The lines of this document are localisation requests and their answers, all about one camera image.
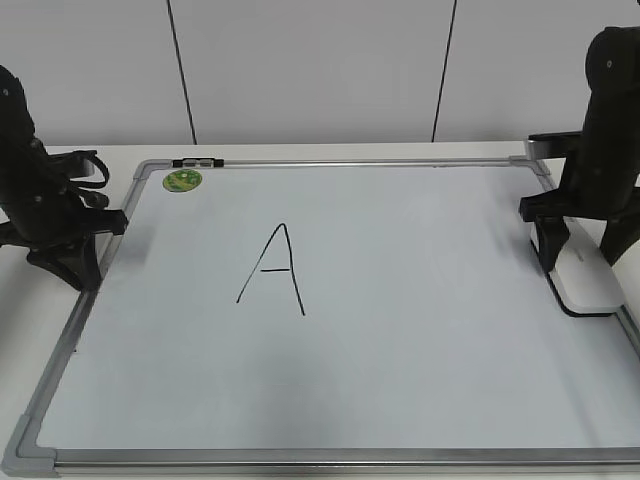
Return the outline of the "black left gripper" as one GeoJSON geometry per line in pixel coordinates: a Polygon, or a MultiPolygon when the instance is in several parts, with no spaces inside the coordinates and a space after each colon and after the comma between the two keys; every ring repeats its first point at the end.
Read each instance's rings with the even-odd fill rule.
{"type": "Polygon", "coordinates": [[[2,207],[1,211],[8,219],[1,224],[1,246],[28,249],[30,265],[78,291],[94,291],[100,286],[94,235],[122,235],[126,230],[123,210],[2,207]]]}

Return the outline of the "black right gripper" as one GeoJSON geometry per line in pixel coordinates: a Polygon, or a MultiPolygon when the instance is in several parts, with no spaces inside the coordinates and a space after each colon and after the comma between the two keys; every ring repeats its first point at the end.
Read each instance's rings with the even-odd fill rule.
{"type": "Polygon", "coordinates": [[[537,251],[545,273],[551,272],[570,237],[563,217],[607,221],[600,251],[609,265],[614,265],[640,237],[639,188],[634,187],[624,207],[579,205],[559,189],[520,199],[518,212],[524,222],[535,226],[537,251]]]}

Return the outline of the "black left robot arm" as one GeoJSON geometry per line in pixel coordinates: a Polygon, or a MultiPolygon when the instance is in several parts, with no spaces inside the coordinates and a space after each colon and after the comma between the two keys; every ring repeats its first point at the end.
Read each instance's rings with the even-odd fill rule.
{"type": "Polygon", "coordinates": [[[1,69],[1,244],[78,291],[102,281],[96,236],[122,235],[128,219],[101,190],[110,173],[95,150],[51,155],[36,137],[23,86],[1,69]]]}

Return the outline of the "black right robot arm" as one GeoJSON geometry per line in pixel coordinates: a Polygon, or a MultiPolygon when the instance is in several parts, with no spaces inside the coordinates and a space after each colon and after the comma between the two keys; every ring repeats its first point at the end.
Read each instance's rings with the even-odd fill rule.
{"type": "Polygon", "coordinates": [[[589,45],[591,95],[581,131],[531,136],[565,160],[557,188],[524,197],[519,214],[535,227],[544,272],[570,237],[566,218],[601,220],[599,250],[610,265],[639,239],[639,29],[609,26],[589,45]]]}

